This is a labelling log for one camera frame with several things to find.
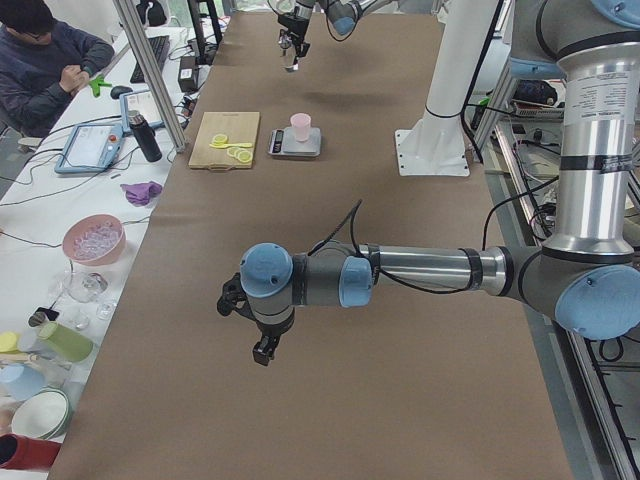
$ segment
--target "white mounting pillar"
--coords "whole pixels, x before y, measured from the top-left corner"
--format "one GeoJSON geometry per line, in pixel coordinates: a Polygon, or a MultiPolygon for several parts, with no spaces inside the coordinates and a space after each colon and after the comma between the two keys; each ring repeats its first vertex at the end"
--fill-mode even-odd
{"type": "Polygon", "coordinates": [[[396,131],[400,175],[468,176],[459,114],[499,0],[454,0],[423,117],[396,131]],[[451,118],[439,118],[436,115],[451,118]]]}

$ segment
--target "robotic arm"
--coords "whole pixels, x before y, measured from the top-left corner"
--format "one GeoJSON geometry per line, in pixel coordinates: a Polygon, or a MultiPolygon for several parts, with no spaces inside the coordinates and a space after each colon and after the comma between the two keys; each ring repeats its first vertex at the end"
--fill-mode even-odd
{"type": "Polygon", "coordinates": [[[351,0],[348,3],[342,3],[337,0],[297,0],[291,11],[278,13],[278,23],[285,27],[280,30],[278,45],[282,48],[282,56],[290,59],[285,63],[285,70],[297,71],[298,60],[305,57],[309,51],[311,45],[305,42],[305,36],[316,4],[324,10],[328,21],[338,34],[348,35],[362,17],[392,1],[351,0]]]}
{"type": "MultiPolygon", "coordinates": [[[[296,306],[363,306],[374,285],[389,282],[433,294],[482,289],[594,340],[636,326],[640,272],[630,265],[633,249],[622,238],[622,226],[640,88],[640,3],[621,5],[516,2],[512,73],[541,78],[555,75],[557,65],[567,78],[556,228],[541,248],[360,246],[352,238],[351,245],[328,241],[291,256],[278,245],[256,245],[218,301],[222,315],[236,311],[258,325],[262,338],[254,359],[263,365],[273,359],[296,306]]],[[[312,7],[305,6],[309,15],[312,7]]],[[[354,25],[358,19],[352,17],[354,25]]],[[[299,32],[296,41],[306,53],[306,26],[299,32]]]]}

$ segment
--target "black thermos bottle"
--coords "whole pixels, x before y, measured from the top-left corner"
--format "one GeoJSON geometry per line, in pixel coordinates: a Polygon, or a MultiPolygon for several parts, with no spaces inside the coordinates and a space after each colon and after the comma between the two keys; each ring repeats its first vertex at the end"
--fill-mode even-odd
{"type": "Polygon", "coordinates": [[[158,142],[156,142],[156,132],[153,131],[145,118],[136,110],[129,112],[129,126],[144,154],[144,158],[146,158],[148,162],[157,162],[160,160],[162,158],[162,152],[160,151],[160,147],[158,147],[158,142]]]}

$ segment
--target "white table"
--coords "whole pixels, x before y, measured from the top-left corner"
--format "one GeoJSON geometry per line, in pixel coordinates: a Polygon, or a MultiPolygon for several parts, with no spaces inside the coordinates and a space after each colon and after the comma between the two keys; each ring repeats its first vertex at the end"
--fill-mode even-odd
{"type": "MultiPolygon", "coordinates": [[[[170,51],[180,47],[190,38],[186,28],[157,27],[147,30],[149,37],[157,35],[169,35],[171,39],[170,51]]],[[[114,43],[116,51],[120,51],[127,43],[126,36],[122,34],[114,43]]],[[[184,54],[185,50],[175,53],[175,57],[184,54]]],[[[135,58],[129,50],[106,76],[106,81],[115,85],[129,85],[129,78],[135,66],[135,58]]],[[[179,60],[167,59],[163,68],[163,77],[169,90],[169,95],[177,105],[183,97],[178,86],[179,60]]],[[[200,72],[202,83],[208,73],[208,67],[200,72]]],[[[130,85],[134,91],[146,90],[146,84],[130,85]]],[[[94,98],[89,87],[83,89],[74,98],[69,108],[64,112],[54,130],[67,125],[86,122],[98,117],[120,114],[119,101],[111,99],[110,89],[103,88],[101,95],[94,98]]],[[[54,133],[41,145],[40,150],[62,148],[72,129],[65,129],[54,133]]],[[[47,198],[28,201],[19,205],[6,204],[22,202],[26,199],[46,195],[78,185],[88,176],[61,176],[53,171],[57,156],[53,153],[44,153],[34,158],[27,164],[18,180],[29,181],[29,170],[36,164],[50,158],[46,165],[33,171],[33,183],[28,186],[14,184],[5,197],[0,201],[0,229],[6,233],[15,235],[34,242],[59,244],[66,231],[77,221],[89,215],[109,213],[117,217],[121,222],[137,221],[148,217],[153,211],[157,199],[144,207],[136,207],[130,204],[124,195],[120,184],[135,184],[154,181],[163,184],[171,168],[170,160],[175,155],[173,145],[164,129],[156,132],[156,139],[163,151],[163,158],[155,163],[149,163],[137,150],[131,158],[131,166],[126,170],[109,170],[92,178],[84,185],[71,191],[60,193],[47,198]]],[[[133,137],[127,137],[120,151],[120,157],[124,158],[128,152],[137,147],[133,137]]],[[[128,161],[118,165],[124,168],[128,161]]],[[[85,313],[91,318],[91,323],[82,334],[91,338],[94,343],[100,345],[104,337],[108,321],[96,317],[98,302],[105,299],[117,300],[122,293],[124,283],[129,274],[133,261],[145,232],[146,223],[136,223],[125,226],[127,245],[120,258],[112,265],[102,267],[83,267],[75,264],[75,271],[98,272],[108,282],[109,286],[97,302],[79,304],[70,298],[63,296],[56,303],[55,309],[61,312],[59,321],[68,324],[71,317],[78,312],[85,313]]],[[[62,252],[62,248],[46,248],[29,245],[5,235],[0,235],[0,331],[16,331],[18,333],[27,330],[29,316],[39,306],[50,306],[53,302],[49,290],[56,276],[65,270],[69,270],[69,260],[62,252]]],[[[73,382],[71,390],[78,395],[81,387],[86,382],[89,374],[89,366],[73,367],[68,376],[68,382],[73,382]]],[[[45,474],[32,472],[18,472],[0,470],[0,479],[42,479],[45,474]]]]}

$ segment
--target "digital scale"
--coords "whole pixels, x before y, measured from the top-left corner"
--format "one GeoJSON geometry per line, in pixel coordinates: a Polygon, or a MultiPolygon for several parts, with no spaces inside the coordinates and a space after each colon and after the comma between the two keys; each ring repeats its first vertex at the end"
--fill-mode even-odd
{"type": "Polygon", "coordinates": [[[312,127],[309,139],[306,142],[298,142],[293,135],[293,128],[287,127],[271,132],[269,140],[269,155],[273,157],[317,157],[320,155],[322,134],[320,129],[312,127]]]}
{"type": "Polygon", "coordinates": [[[122,125],[76,125],[54,167],[56,173],[94,173],[109,168],[122,146],[122,125]]]}

